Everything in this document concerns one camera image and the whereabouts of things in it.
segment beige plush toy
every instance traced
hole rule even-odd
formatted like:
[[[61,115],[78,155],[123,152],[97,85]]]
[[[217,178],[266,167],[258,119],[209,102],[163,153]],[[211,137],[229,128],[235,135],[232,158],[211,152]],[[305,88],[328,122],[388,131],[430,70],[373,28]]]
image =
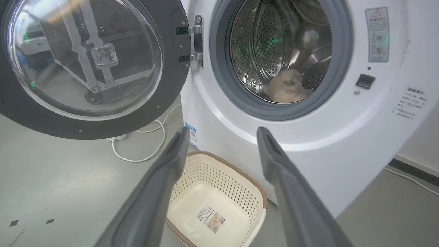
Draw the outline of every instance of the beige plush toy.
[[[293,103],[306,99],[313,93],[302,86],[302,75],[296,69],[287,69],[271,79],[266,94],[271,101]]]

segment warning triangle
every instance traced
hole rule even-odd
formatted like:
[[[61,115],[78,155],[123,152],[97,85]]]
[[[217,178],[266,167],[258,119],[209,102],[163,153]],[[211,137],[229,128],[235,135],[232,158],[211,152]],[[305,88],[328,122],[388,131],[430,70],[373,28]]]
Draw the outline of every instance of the warning triangle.
[[[378,9],[375,10],[375,12],[372,14],[372,17],[380,17],[380,16],[381,16],[381,13]]]

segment gray floor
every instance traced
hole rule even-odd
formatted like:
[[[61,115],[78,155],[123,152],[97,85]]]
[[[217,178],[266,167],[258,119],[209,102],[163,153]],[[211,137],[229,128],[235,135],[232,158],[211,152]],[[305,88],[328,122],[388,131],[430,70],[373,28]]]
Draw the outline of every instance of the gray floor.
[[[182,123],[176,110],[166,124],[166,142]],[[54,138],[3,116],[0,126],[0,246],[92,246],[154,161],[128,163],[104,140]],[[161,138],[161,131],[133,133],[117,149],[140,159]],[[438,246],[438,209],[439,197],[383,171],[338,222],[356,247]],[[9,227],[14,220],[18,224]],[[184,245],[165,227],[161,246]],[[281,246],[281,216],[270,204],[251,247]]]

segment open round door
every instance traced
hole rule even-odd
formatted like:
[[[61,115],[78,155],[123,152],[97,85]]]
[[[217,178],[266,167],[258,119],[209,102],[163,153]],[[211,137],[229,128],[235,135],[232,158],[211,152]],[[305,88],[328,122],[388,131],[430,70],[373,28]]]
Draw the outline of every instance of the open round door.
[[[0,113],[71,139],[126,134],[163,114],[189,71],[179,0],[0,0]]]

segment white wall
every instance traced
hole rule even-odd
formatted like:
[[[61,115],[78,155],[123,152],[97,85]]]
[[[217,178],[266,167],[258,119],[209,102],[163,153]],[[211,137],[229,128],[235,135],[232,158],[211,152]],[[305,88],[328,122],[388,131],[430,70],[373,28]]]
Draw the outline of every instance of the white wall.
[[[396,159],[439,177],[439,106],[413,134]]]

